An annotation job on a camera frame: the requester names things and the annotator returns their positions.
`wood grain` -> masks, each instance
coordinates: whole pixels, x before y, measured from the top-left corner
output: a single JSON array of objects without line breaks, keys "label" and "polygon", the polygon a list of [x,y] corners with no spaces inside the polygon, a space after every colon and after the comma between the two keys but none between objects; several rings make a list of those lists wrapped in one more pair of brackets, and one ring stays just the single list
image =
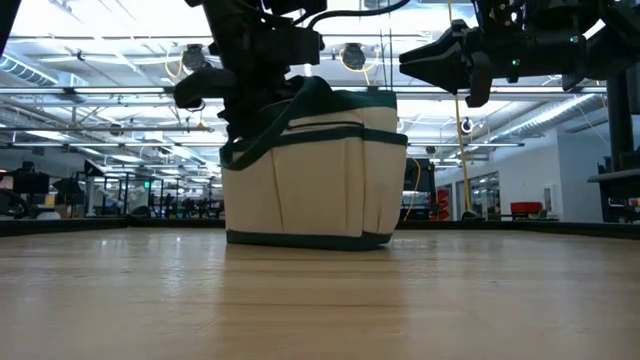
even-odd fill
[{"label": "wood grain", "polygon": [[640,359],[640,242],[398,232],[378,251],[217,230],[0,239],[2,359]]}]

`green bag trim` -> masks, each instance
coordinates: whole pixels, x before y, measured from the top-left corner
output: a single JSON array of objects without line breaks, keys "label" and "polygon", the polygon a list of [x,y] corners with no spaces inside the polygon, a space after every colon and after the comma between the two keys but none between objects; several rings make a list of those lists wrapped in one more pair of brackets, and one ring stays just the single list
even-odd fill
[{"label": "green bag trim", "polygon": [[391,241],[391,234],[375,234],[363,232],[362,235],[293,235],[293,234],[268,234],[249,233],[235,230],[227,230],[227,243],[284,246],[307,249],[366,251],[379,248]]},{"label": "green bag trim", "polygon": [[[364,141],[379,142],[392,145],[407,146],[409,139],[404,134],[391,133],[383,130],[367,129],[356,126],[343,126],[333,129],[307,131],[297,134],[282,135],[276,139],[272,148],[295,144],[307,144],[320,141],[342,140],[346,138],[361,138]],[[229,145],[231,153],[248,151],[251,141],[239,141]]]},{"label": "green bag trim", "polygon": [[271,126],[260,136],[251,139],[248,147],[238,159],[233,159],[232,147],[236,138],[229,137],[220,148],[220,163],[229,170],[243,170],[260,159],[280,138],[291,120],[318,116],[367,107],[397,108],[396,96],[390,91],[372,93],[354,93],[350,91],[332,91],[322,78],[305,78],[304,84],[291,101],[273,104],[256,115],[256,121],[271,121]]}]

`exposed ductwork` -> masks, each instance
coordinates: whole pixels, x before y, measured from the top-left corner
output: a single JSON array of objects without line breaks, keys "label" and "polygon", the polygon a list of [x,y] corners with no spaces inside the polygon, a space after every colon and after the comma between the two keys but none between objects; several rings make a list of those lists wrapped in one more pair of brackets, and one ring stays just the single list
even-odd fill
[{"label": "exposed ductwork", "polygon": [[0,70],[35,86],[56,86],[58,84],[58,80],[53,77],[7,54],[0,58]]},{"label": "exposed ductwork", "polygon": [[600,96],[595,94],[576,95],[562,102],[549,102],[510,121],[508,129],[492,133],[480,139],[482,142],[504,141],[512,137],[523,137],[541,133],[563,122],[588,114],[603,106]]}]

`fluorescent light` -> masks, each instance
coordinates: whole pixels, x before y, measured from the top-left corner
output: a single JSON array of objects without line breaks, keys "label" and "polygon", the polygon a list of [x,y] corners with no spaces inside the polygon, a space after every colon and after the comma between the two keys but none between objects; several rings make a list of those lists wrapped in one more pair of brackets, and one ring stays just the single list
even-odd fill
[{"label": "fluorescent light", "polygon": [[47,88],[47,87],[42,87],[42,88],[37,88],[37,87],[32,87],[32,88],[4,88],[4,89],[0,89],[0,94],[1,95],[30,95],[30,94],[35,94],[35,95],[59,95],[59,94],[64,94],[64,89],[62,88]]},{"label": "fluorescent light", "polygon": [[112,88],[74,88],[77,94],[164,94],[161,87],[112,87]]},{"label": "fluorescent light", "polygon": [[[448,148],[458,148],[460,145],[455,143],[422,143],[422,142],[411,142],[409,146],[433,146],[433,147],[448,147]],[[524,143],[495,143],[495,144],[464,144],[465,147],[468,147],[468,150],[476,150],[479,147],[518,147],[524,146]]]},{"label": "fluorescent light", "polygon": [[96,155],[96,156],[103,156],[104,154],[102,154],[101,152],[92,150],[92,149],[88,149],[88,148],[83,148],[83,147],[79,147],[78,150],[84,151],[87,154],[91,154],[91,155]]},{"label": "fluorescent light", "polygon": [[155,147],[155,146],[173,146],[173,144],[166,143],[126,143],[127,147]]},{"label": "fluorescent light", "polygon": [[124,162],[142,162],[143,161],[140,158],[137,158],[135,156],[129,156],[129,155],[109,155],[109,156],[111,156],[116,160],[120,160]]},{"label": "fluorescent light", "polygon": [[429,159],[429,161],[431,161],[434,164],[439,164],[441,162],[448,162],[448,163],[459,163],[462,160],[458,160],[458,159]]},{"label": "fluorescent light", "polygon": [[39,136],[45,139],[51,139],[51,140],[67,140],[68,137],[60,134],[59,132],[55,132],[55,131],[27,131],[27,134],[29,135],[34,135],[34,136]]},{"label": "fluorescent light", "polygon": [[598,20],[598,22],[596,22],[595,25],[593,25],[591,29],[587,30],[587,32],[585,32],[583,35],[587,40],[589,40],[593,35],[597,34],[598,31],[602,30],[602,28],[604,28],[605,26],[606,24],[604,23],[604,21]]},{"label": "fluorescent light", "polygon": [[193,143],[181,143],[180,145],[185,147],[214,147],[214,146],[223,146],[226,144],[222,141],[215,142],[193,142]]},{"label": "fluorescent light", "polygon": [[118,143],[72,143],[69,146],[73,147],[118,147],[120,144]]},{"label": "fluorescent light", "polygon": [[12,146],[19,147],[62,147],[60,143],[11,143]]}]

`yellow cable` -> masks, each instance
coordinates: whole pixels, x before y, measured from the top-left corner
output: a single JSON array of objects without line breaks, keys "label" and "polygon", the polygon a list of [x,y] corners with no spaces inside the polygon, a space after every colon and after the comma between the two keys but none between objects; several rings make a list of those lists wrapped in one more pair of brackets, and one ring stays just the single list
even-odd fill
[{"label": "yellow cable", "polygon": [[[453,22],[452,0],[447,1],[449,4],[449,23]],[[471,210],[471,198],[469,194],[469,175],[467,173],[467,155],[464,152],[464,141],[462,139],[462,129],[460,123],[460,104],[458,103],[458,94],[454,95],[456,103],[456,127],[458,128],[458,146],[460,147],[460,159],[462,160],[462,174],[464,180],[464,202],[466,210]]]},{"label": "yellow cable", "polygon": [[413,160],[413,162],[415,162],[416,166],[418,167],[418,176],[416,177],[416,187],[415,189],[413,189],[411,201],[409,201],[409,209],[407,209],[407,214],[404,216],[404,219],[402,221],[407,221],[407,219],[409,218],[409,214],[411,213],[411,209],[413,208],[413,203],[416,200],[416,193],[418,192],[418,186],[420,185],[420,177],[422,176],[422,169],[420,169],[420,163],[418,162],[418,160],[414,158],[411,158],[411,160]]},{"label": "yellow cable", "polygon": [[182,55],[184,55],[184,50],[180,53],[180,66],[178,67],[178,73],[174,74],[171,72],[171,70],[169,69],[169,54],[171,53],[171,49],[167,50],[167,58],[164,62],[164,69],[167,71],[167,74],[169,76],[171,76],[172,78],[177,78],[178,76],[180,76],[180,74],[182,74]]},{"label": "yellow cable", "polygon": [[344,54],[344,49],[340,50],[340,62],[342,63],[342,66],[344,66],[345,69],[351,71],[351,72],[361,72],[364,74],[364,79],[367,81],[367,86],[371,85],[371,83],[369,82],[369,75],[367,74],[367,72],[371,69],[374,68],[374,66],[378,66],[378,60],[380,59],[380,50],[376,50],[376,58],[375,60],[373,60],[373,64],[371,64],[371,66],[369,66],[366,69],[360,69],[360,70],[353,70],[353,69],[349,69],[349,67],[347,66],[347,64],[344,63],[344,59],[342,57],[342,55]]},{"label": "yellow cable", "polygon": [[364,79],[367,81],[367,86],[371,85],[371,83],[369,82],[369,75],[367,75],[366,71],[362,72],[364,74]]}]

